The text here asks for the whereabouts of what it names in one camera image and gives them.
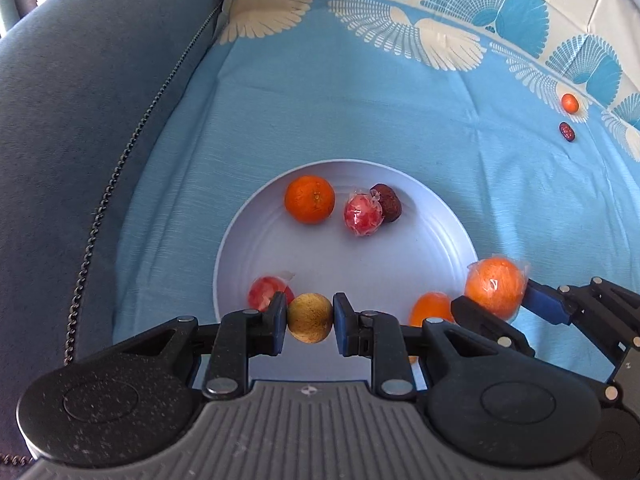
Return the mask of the blue fan-pattern tablecloth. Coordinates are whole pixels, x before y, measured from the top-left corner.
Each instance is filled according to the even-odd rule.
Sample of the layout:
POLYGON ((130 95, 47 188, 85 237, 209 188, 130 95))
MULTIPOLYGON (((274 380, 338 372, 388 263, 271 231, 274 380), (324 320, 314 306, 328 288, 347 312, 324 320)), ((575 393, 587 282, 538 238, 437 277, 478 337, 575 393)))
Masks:
POLYGON ((637 288, 638 0, 227 0, 129 207, 115 338, 215 321, 215 259, 242 203, 340 158, 423 182, 481 257, 552 286, 637 288))

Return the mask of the blue fabric sofa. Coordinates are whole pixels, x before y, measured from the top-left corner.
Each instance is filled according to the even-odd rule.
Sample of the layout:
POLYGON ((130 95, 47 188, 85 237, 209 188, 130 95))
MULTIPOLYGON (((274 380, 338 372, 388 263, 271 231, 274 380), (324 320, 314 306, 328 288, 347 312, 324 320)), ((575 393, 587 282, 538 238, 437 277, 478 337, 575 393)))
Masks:
POLYGON ((132 194, 221 0, 47 0, 1 43, 1 474, 38 377, 112 342, 132 194))

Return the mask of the red candy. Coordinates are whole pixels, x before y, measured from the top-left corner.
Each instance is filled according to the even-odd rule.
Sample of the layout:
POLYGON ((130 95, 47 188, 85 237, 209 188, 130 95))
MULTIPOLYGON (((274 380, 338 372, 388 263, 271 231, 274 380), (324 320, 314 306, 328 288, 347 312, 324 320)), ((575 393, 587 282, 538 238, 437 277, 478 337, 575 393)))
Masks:
POLYGON ((251 309, 264 312, 277 292, 282 292, 287 302, 295 298, 291 287, 283 278, 271 275, 261 276, 250 285, 247 304, 251 309))
POLYGON ((371 193, 352 193, 343 210, 347 229, 363 237, 375 233, 382 226, 384 216, 380 200, 371 193))

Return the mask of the bare tangerine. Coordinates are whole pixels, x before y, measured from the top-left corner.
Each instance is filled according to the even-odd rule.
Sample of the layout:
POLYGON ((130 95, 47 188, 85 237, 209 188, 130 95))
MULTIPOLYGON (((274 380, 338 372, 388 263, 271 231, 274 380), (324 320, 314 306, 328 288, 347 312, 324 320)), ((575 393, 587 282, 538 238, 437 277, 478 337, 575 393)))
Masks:
POLYGON ((286 211, 296 221, 318 224, 329 218, 334 211, 334 188, 322 177, 304 174, 288 185, 283 203, 286 211))

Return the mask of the beige longan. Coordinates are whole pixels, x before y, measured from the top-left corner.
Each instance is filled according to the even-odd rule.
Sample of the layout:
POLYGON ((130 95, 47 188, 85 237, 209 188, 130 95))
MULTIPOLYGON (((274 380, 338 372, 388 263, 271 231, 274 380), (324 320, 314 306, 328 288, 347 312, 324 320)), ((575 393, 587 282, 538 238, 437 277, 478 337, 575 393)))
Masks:
POLYGON ((325 296, 306 292, 288 305, 288 330, 304 344, 324 341, 332 326, 333 307, 325 296))

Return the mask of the lavender round plate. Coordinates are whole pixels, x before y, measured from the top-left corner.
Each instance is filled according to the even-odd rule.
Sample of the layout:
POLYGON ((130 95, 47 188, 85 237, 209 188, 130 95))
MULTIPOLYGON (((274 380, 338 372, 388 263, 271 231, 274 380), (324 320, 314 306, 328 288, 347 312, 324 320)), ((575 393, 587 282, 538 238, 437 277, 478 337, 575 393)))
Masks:
POLYGON ((407 323, 426 292, 459 296, 468 267, 477 259, 464 226, 426 185, 375 162, 333 159, 301 166, 272 179, 241 206, 222 238, 213 274, 218 315, 247 307, 250 285, 277 276, 295 295, 345 294, 355 310, 378 310, 407 323), (301 176, 322 177, 334 188, 329 219, 306 226, 284 208, 288 185, 301 176), (375 233, 347 229, 344 206, 378 183, 398 195, 402 214, 375 233))

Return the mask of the small orange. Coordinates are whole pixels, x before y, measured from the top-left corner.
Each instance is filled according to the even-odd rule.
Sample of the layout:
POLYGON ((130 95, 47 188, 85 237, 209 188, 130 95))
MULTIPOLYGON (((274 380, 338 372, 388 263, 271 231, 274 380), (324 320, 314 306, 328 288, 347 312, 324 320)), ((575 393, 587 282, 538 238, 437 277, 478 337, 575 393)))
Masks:
POLYGON ((567 114, 575 115, 580 110, 579 100, 571 93, 564 93, 561 98, 561 105, 567 114))

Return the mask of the orange front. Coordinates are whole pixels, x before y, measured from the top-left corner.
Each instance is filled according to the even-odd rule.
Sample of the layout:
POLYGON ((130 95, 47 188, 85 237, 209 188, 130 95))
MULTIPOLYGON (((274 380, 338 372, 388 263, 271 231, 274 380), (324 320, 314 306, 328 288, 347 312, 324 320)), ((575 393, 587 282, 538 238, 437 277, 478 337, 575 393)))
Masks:
POLYGON ((454 323, 456 320, 451 312, 451 299, 443 292, 427 292, 414 304, 409 315, 409 325, 421 327, 428 318, 441 318, 454 323))

